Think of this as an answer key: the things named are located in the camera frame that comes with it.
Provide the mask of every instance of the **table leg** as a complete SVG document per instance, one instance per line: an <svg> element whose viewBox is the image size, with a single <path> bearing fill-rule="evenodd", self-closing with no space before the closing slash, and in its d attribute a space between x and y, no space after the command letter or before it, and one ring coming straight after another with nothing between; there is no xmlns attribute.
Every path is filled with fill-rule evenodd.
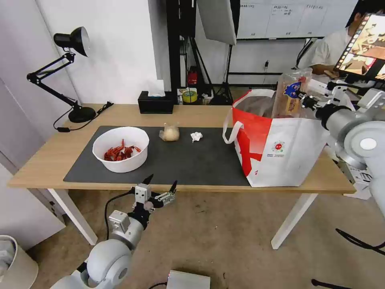
<svg viewBox="0 0 385 289"><path fill-rule="evenodd" d="M68 190L63 189L48 189L51 195L55 198L55 200L59 203L59 205L63 208L65 213L69 216L71 221L75 224L75 226L79 229L79 231L83 234L83 236L87 239L87 241L91 245L96 245L97 236L94 231L91 229L79 209L76 207L74 202L68 195Z"/></svg>
<svg viewBox="0 0 385 289"><path fill-rule="evenodd" d="M298 223L300 218L304 215L306 210L310 207L312 202L318 196L316 193L303 193L297 200L296 204L292 208L291 212L287 216L286 220L281 225L280 229L272 239L272 247L277 250L294 226Z"/></svg>

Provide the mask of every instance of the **wooden table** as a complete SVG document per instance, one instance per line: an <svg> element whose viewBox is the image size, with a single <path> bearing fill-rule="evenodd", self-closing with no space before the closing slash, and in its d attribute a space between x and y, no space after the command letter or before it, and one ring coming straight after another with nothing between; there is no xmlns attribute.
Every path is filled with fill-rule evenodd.
<svg viewBox="0 0 385 289"><path fill-rule="evenodd" d="M90 104L96 110L100 104ZM163 126L179 123L181 127L223 127L228 106L175 106L173 114L140 114L137 105L115 104L88 126L70 133L56 133L8 183L11 187L45 188L50 191L84 237L92 245L97 236L68 196L68 189L128 190L136 184L72 183L63 179L99 126ZM64 126L79 127L67 122ZM154 191L166 191L169 185L152 184ZM278 249L319 193L354 193L354 187L324 153L300 187L251 188L249 186L178 185L178 191L194 192L283 192L302 193L272 240Z"/></svg>

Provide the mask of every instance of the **red and white bag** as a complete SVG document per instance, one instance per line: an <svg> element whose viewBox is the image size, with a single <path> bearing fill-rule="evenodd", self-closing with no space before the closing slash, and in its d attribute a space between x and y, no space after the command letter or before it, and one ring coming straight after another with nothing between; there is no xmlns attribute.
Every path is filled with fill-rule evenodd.
<svg viewBox="0 0 385 289"><path fill-rule="evenodd" d="M235 101L223 124L223 139L227 144L235 143L243 172L252 187L300 186L322 152L329 132L319 120L271 119L253 114L257 113L249 105L253 98L273 95L273 90L250 90ZM234 127L227 139L231 112Z"/></svg>

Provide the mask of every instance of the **bag handle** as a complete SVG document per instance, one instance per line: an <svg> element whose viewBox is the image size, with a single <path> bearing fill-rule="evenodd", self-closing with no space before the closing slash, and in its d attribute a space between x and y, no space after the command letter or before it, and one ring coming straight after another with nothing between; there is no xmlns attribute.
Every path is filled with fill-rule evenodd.
<svg viewBox="0 0 385 289"><path fill-rule="evenodd" d="M243 123L241 123L240 121L237 121L233 127L233 130L231 131L229 139L226 138L226 131L227 131L228 123L229 123L230 116L231 116L231 110L232 110L232 108L230 108L229 112L227 113L225 122L223 123L222 137L223 137L223 140L225 141L225 143L227 143L227 144L231 144L232 142L234 142L235 139L237 138L239 130L241 128L243 128Z"/></svg>

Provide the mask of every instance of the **black desk lamp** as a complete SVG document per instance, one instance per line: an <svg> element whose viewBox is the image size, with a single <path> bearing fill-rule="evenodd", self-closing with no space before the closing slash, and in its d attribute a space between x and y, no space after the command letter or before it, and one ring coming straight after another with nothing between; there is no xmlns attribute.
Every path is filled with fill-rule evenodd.
<svg viewBox="0 0 385 289"><path fill-rule="evenodd" d="M55 44L59 47L62 47L63 50L66 51L66 53L62 57L56 59L50 64L47 64L43 68L40 68L35 72L29 73L27 75L27 79L28 81L32 82L33 84L36 84L38 87L53 94L58 99L72 106L72 111L68 114L68 119L71 122L80 123L80 122L91 121L96 117L96 112L94 109L90 107L82 107L78 104L77 100L74 100L72 98L69 98L68 96L58 93L57 91L53 90L49 86L42 83L42 80L45 79L46 77L50 76L51 74L54 74L56 71L59 71L60 69L74 62L75 53L71 51L71 48L73 48L80 54L87 57L86 52L89 50L89 38L88 38L87 31L84 27L79 27L79 28L76 28L74 31L72 31L71 34L56 33L53 36L53 40ZM58 63L64 58L68 60L67 63L61 65L58 68L55 68L52 70L46 70L47 68Z"/></svg>

